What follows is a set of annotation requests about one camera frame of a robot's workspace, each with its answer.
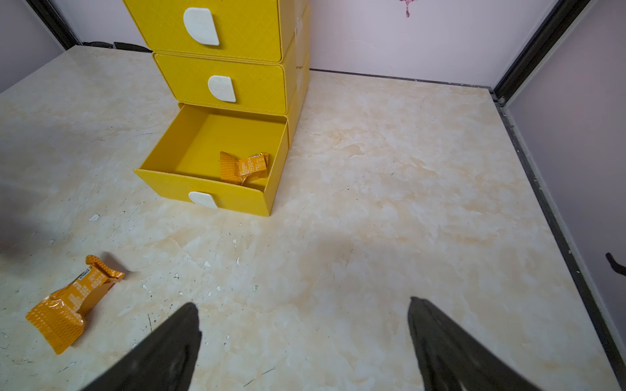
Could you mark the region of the orange cookie packet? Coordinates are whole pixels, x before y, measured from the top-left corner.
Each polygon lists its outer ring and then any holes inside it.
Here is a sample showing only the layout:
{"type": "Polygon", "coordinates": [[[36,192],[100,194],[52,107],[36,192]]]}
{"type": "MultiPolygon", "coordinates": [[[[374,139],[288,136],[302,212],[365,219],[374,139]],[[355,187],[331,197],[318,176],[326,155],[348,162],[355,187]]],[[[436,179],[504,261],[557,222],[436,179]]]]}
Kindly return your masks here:
{"type": "Polygon", "coordinates": [[[125,275],[89,255],[86,269],[76,279],[45,297],[25,318],[60,355],[81,337],[86,328],[86,316],[125,275]]]}
{"type": "Polygon", "coordinates": [[[220,179],[236,185],[245,185],[264,179],[269,174],[270,156],[267,153],[259,153],[253,156],[239,159],[229,153],[221,152],[220,158],[220,179]]]}

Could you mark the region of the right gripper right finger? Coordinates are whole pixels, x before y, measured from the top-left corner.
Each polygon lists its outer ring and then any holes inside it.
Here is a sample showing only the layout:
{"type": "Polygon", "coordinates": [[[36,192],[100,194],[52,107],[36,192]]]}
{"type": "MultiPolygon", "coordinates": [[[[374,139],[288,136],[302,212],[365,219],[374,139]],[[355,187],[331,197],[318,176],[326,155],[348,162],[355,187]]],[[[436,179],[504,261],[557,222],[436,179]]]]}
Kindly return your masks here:
{"type": "Polygon", "coordinates": [[[537,390],[435,304],[412,297],[409,332],[425,390],[537,390]]]}

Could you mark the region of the yellow plastic drawer cabinet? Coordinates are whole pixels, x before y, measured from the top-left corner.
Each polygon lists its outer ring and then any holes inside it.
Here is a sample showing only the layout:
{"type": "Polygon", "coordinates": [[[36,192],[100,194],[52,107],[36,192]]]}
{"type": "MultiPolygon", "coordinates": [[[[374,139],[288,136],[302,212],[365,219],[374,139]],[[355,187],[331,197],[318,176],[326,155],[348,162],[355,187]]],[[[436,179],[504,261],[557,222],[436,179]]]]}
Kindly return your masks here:
{"type": "Polygon", "coordinates": [[[137,175],[158,195],[267,216],[310,73],[306,1],[128,1],[179,113],[137,175]],[[220,179],[221,152],[270,156],[264,179],[220,179]]]}

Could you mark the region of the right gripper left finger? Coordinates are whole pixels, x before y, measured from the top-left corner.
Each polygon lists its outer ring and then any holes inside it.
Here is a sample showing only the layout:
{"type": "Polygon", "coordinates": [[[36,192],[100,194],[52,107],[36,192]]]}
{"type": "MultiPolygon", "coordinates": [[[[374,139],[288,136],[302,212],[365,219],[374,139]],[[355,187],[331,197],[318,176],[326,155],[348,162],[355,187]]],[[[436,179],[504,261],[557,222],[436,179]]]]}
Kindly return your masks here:
{"type": "Polygon", "coordinates": [[[202,333],[197,306],[188,302],[85,390],[188,390],[202,333]]]}

